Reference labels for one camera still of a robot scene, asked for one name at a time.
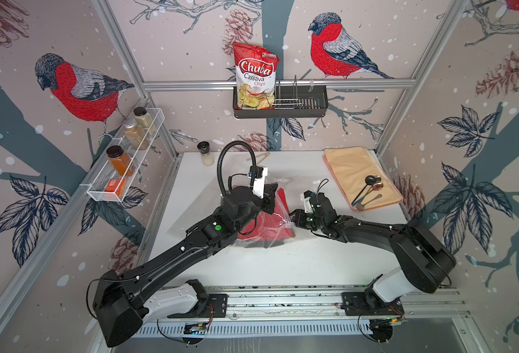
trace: salt shaker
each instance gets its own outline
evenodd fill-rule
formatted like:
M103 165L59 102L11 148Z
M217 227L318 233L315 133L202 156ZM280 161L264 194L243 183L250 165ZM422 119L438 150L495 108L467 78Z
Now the salt shaker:
M198 143L197 148L200 152L202 164L211 166L214 163L214 157L210 154L210 144L206 141L202 141Z
M127 117L122 122L122 126L124 127L124 134L128 138L128 141L130 141L130 145L132 145L133 149L138 149L138 146L140 150L147 149L149 144L145 138L146 133L141 126L136 123L136 119L131 116Z
M144 129L150 129L150 135L153 135L157 128L155 124L152 125L152 118L150 113L144 107L134 108L134 119L136 119L136 123Z

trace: chip bag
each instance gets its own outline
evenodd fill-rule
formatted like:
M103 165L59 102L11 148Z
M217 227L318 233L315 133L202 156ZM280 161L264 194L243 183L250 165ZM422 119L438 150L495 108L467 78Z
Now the chip bag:
M261 46L234 43L239 109L273 109L279 58Z

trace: metal floor grate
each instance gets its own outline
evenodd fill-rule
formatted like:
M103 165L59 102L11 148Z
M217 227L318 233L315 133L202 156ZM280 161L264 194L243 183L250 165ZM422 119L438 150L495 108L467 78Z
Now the metal floor grate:
M183 334L186 322L160 322L159 328L168 337L201 337L204 333ZM352 335L362 334L357 327L357 319L340 320L293 320L293 321L216 321L206 332L208 338L238 338L267 336L305 336L305 335ZM369 320L360 320L363 333L372 334ZM142 326L134 335L136 338L161 337L157 323L150 322Z

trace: black lid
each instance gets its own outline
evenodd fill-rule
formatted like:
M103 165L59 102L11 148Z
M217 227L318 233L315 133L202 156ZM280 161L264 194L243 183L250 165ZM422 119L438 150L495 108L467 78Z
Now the black lid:
M206 154L210 152L210 144L206 141L199 142L197 145L200 154Z
M136 107L134 108L134 115L142 116L147 113L147 110L144 107Z
M109 148L106 149L106 154L108 155L109 158L117 158L117 157L120 157L122 156L122 154L124 153L124 150L122 149L122 147L120 146L110 146Z

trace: glass jar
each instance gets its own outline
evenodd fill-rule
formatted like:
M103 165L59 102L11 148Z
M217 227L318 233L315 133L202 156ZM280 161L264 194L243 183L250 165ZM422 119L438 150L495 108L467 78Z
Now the glass jar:
M136 123L144 129L149 129L150 135L153 135L157 128L154 124L152 124L153 119L151 118L150 113L144 107L134 108L134 119L136 119Z
M147 149L149 145L147 139L145 138L145 131L141 128L141 126L136 123L136 119L134 117L127 117L122 122L122 126L124 127L124 134L128 141L130 141L130 145L132 148L137 150L138 147L140 150Z
M110 146L106 149L106 154L110 163L114 166L114 169L120 176L126 174L126 176L132 176L135 173L135 166L130 164L132 159L120 146Z
M202 141L198 143L197 148L200 152L202 164L211 166L214 163L214 157L210 154L210 144L206 141Z

